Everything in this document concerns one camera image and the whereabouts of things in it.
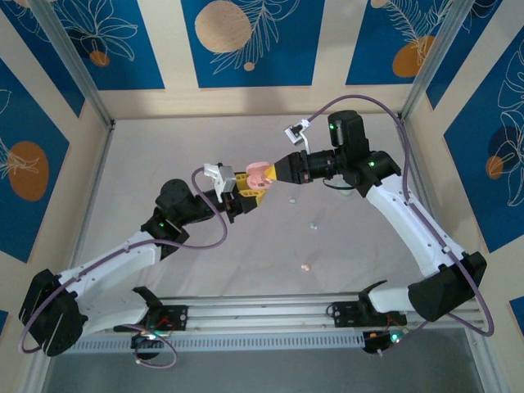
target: pink toy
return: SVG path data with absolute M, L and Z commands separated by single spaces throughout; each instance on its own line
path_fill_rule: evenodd
M 273 180 L 265 176 L 265 170 L 269 168 L 271 164 L 269 162 L 254 162 L 248 165 L 246 173 L 247 185 L 251 190 L 267 190 L 271 186 Z

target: decorative wallpaper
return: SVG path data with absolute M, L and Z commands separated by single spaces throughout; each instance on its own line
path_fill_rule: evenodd
M 42 68 L 45 69 L 71 110 L 77 116 L 80 116 L 85 101 L 84 95 L 48 42 L 47 36 L 27 7 L 27 2 L 23 0 L 0 0 L 0 10 L 4 12 Z
M 522 335 L 524 336 L 524 296 L 509 301 L 511 309 L 515 314 L 518 326 L 521 329 Z
M 445 133 L 490 251 L 524 234 L 524 29 Z
M 69 142 L 0 60 L 0 251 L 27 262 Z
M 433 108 L 438 105 L 502 1 L 476 0 L 473 4 L 468 17 L 463 22 L 462 29 L 458 32 L 433 80 L 427 87 L 427 98 Z
M 182 0 L 200 88 L 309 86 L 324 1 Z
M 53 9 L 100 90 L 164 88 L 137 0 L 56 0 Z M 25 0 L 0 7 L 55 85 L 62 91 L 65 68 Z M 76 101 L 64 95 L 74 108 Z
M 0 339 L 2 338 L 3 327 L 6 325 L 7 312 L 0 309 Z
M 346 84 L 410 84 L 452 0 L 369 0 Z

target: metal frame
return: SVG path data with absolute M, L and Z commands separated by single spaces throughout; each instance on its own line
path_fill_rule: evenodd
M 403 122 L 408 121 L 418 100 L 426 92 L 427 86 L 433 79 L 433 76 L 435 76 L 436 71 L 448 52 L 449 47 L 455 40 L 457 33 L 462 27 L 462 23 L 466 19 L 466 16 L 468 16 L 474 3 L 475 0 L 461 0 L 459 2 L 453 2 L 449 8 L 449 13 L 444 22 L 442 22 L 435 42 L 431 45 L 431 50 L 422 63 L 422 67 L 415 77 L 411 85 L 411 90 L 402 107 L 401 118 Z
M 281 350 L 318 348 L 362 348 L 363 332 L 382 331 L 384 327 L 335 327 L 327 308 L 335 301 L 357 301 L 356 292 L 319 295 L 225 296 L 164 298 L 164 305 L 187 305 L 185 332 L 166 333 L 180 351 Z M 474 326 L 484 320 L 477 303 L 470 300 L 455 310 Z M 406 314 L 408 330 L 423 318 Z M 456 328 L 457 323 L 443 317 L 431 329 Z M 404 327 L 392 326 L 400 331 Z M 121 353 L 130 351 L 129 333 L 106 331 L 80 339 L 67 354 Z
M 424 61 L 418 76 L 413 82 L 413 86 L 402 108 L 401 117 L 404 123 L 409 120 L 414 107 L 422 97 L 436 73 L 438 66 L 456 34 L 458 33 L 464 18 L 467 16 L 475 0 L 464 0 L 454 2 L 449 11 L 449 16 L 444 21 L 436 41 L 432 45 L 426 61 Z M 107 127 L 107 140 L 102 152 L 101 159 L 93 180 L 93 189 L 89 197 L 86 215 L 79 232 L 79 238 L 75 245 L 75 252 L 72 255 L 70 266 L 79 258 L 82 250 L 85 233 L 93 211 L 94 201 L 97 195 L 98 186 L 102 177 L 106 158 L 109 152 L 112 139 L 114 122 L 111 115 L 100 98 L 97 87 L 83 64 L 79 54 L 69 40 L 66 31 L 61 26 L 52 6 L 46 0 L 28 0 L 31 10 L 43 31 L 49 38 L 57 54 L 64 62 L 73 80 L 79 86 L 80 91 L 91 102 L 100 121 Z M 408 129 L 409 136 L 413 136 L 413 130 Z M 416 148 L 413 152 L 413 182 L 422 203 L 428 211 L 432 213 L 431 202 L 427 196 L 421 174 L 421 162 Z M 269 345 L 267 340 L 292 338 L 296 341 L 277 341 L 280 345 L 291 349 L 295 348 L 314 348 L 318 345 L 326 347 L 360 347 L 361 331 L 365 329 L 335 329 L 332 318 L 325 314 L 325 309 L 333 301 L 356 300 L 355 293 L 331 294 L 331 295 L 301 295 L 301 296 L 241 296 L 241 297 L 222 297 L 222 298 L 165 298 L 162 299 L 166 305 L 185 304 L 190 306 L 189 320 L 187 321 L 187 331 L 173 334 L 174 343 L 178 343 L 181 351 L 184 350 L 242 350 L 247 349 L 243 344 L 234 341 L 235 337 L 247 339 L 243 343 L 262 342 L 257 345 L 257 349 L 282 349 L 275 345 Z M 462 305 L 457 310 L 457 314 L 473 323 L 479 328 L 484 327 L 483 316 L 474 300 Z M 422 318 L 415 313 L 408 313 L 408 328 L 417 327 Z M 444 317 L 436 323 L 428 325 L 428 328 L 456 328 L 455 321 Z M 473 358 L 477 370 L 481 377 L 482 385 L 486 391 L 507 392 L 508 386 L 501 377 L 498 362 L 493 355 L 490 343 L 475 333 L 466 330 Z M 323 339 L 332 340 L 325 344 Z M 102 333 L 86 337 L 70 350 L 70 353 L 85 353 L 96 351 L 101 353 L 108 350 L 114 352 L 116 347 L 104 346 L 103 343 L 109 341 L 129 342 L 129 335 L 125 333 Z M 236 342 L 236 349 L 232 349 L 229 344 L 215 345 L 216 342 L 230 343 Z M 31 361 L 26 377 L 19 386 L 19 392 L 41 391 L 49 366 L 49 358 L 42 352 L 36 354 Z
M 98 94 L 97 85 L 91 78 L 58 16 L 53 11 L 52 5 L 46 0 L 28 0 L 28 4 L 55 52 L 79 87 L 80 92 L 91 103 L 106 129 L 111 130 L 113 120 Z

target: white floor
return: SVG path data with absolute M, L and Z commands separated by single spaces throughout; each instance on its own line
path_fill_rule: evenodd
M 206 162 L 242 171 L 251 162 L 292 152 L 283 129 L 301 117 L 119 121 L 78 264 L 138 231 L 167 180 L 190 183 L 192 171 Z M 365 115 L 364 122 L 372 149 L 387 151 L 402 166 L 391 119 Z M 325 117 L 308 135 L 312 151 L 331 148 Z M 198 180 L 202 189 L 212 187 L 203 175 Z M 309 227 L 312 222 L 317 230 Z M 221 234 L 216 219 L 186 229 L 188 244 L 209 244 Z M 305 272 L 303 264 L 311 270 Z M 275 184 L 260 208 L 229 226 L 220 248 L 179 250 L 125 285 L 145 283 L 158 296 L 272 295 L 359 291 L 383 278 L 412 282 L 416 272 L 407 247 L 374 207 L 357 192 L 343 196 L 315 181 Z

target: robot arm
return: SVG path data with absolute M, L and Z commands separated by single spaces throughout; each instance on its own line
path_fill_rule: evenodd
M 316 178 L 342 175 L 388 219 L 411 250 L 424 276 L 422 281 L 409 285 L 377 282 L 361 291 L 355 305 L 359 323 L 364 321 L 360 326 L 381 326 L 380 321 L 391 311 L 416 311 L 427 321 L 436 321 L 470 300 L 473 291 L 447 254 L 462 256 L 462 264 L 477 285 L 486 269 L 484 258 L 478 252 L 466 254 L 438 226 L 413 193 L 403 187 L 400 168 L 389 155 L 369 150 L 362 118 L 356 112 L 336 112 L 328 121 L 333 150 L 310 153 L 308 147 L 307 151 L 293 152 L 265 171 L 267 179 L 303 184 Z M 295 144 L 305 139 L 306 126 L 299 123 L 287 130 Z M 265 191 L 249 187 L 248 174 L 235 174 L 230 167 L 221 164 L 206 165 L 204 171 L 215 183 L 215 188 L 204 195 L 218 212 L 227 214 L 230 223 L 237 215 L 249 213 L 260 204 Z M 118 250 L 126 252 L 68 286 L 35 319 L 30 334 L 46 355 L 54 356 L 91 332 L 127 323 L 155 326 L 164 309 L 149 290 L 139 287 L 120 294 L 111 288 L 129 274 L 163 260 L 178 249 L 160 242 L 183 244 L 189 238 L 183 226 L 211 219 L 214 215 L 201 196 L 192 195 L 183 180 L 170 180 L 162 187 L 153 216 L 140 232 L 107 255 Z M 434 233 L 424 220 L 432 225 Z M 445 248 L 435 233 L 446 239 Z M 137 242 L 148 244 L 129 248 Z M 37 274 L 20 311 L 20 321 L 27 325 L 34 311 L 52 292 L 98 262 L 99 259 L 94 260 L 57 276 L 48 270 Z
M 215 184 L 215 189 L 204 192 L 204 195 L 218 212 L 227 214 L 230 223 L 234 222 L 237 215 L 256 208 L 264 195 L 263 191 L 250 190 L 246 183 L 247 174 L 235 174 L 231 167 L 205 165 L 204 173 Z M 152 217 L 139 232 L 120 246 L 87 264 L 58 275 L 53 275 L 47 269 L 37 274 L 20 310 L 20 321 L 27 325 L 35 310 L 58 287 L 73 279 L 29 329 L 46 355 L 59 355 L 80 337 L 117 325 L 157 325 L 166 309 L 147 288 L 134 288 L 133 291 L 123 293 L 112 290 L 113 286 L 130 274 L 173 254 L 178 248 L 161 242 L 171 241 L 182 245 L 189 238 L 183 226 L 214 216 L 215 213 L 202 197 L 193 196 L 183 180 L 170 180 L 156 198 Z M 147 244 L 130 248 L 137 243 Z M 121 250 L 125 252 L 89 271 L 100 260 Z
M 391 157 L 384 151 L 369 150 L 364 123 L 355 111 L 333 113 L 328 122 L 333 150 L 291 153 L 269 168 L 266 175 L 272 180 L 303 184 L 340 174 L 377 207 L 406 243 L 424 279 L 409 285 L 378 282 L 363 290 L 359 294 L 359 309 L 366 314 L 364 318 L 390 311 L 416 311 L 434 322 L 472 299 L 473 290 L 448 254 L 458 257 L 476 285 L 486 270 L 482 255 L 466 254 L 409 188 L 403 187 L 400 168 Z M 286 134 L 294 144 L 305 139 L 303 126 L 300 123 L 287 129 Z M 436 234 L 445 239 L 445 247 L 440 245 Z

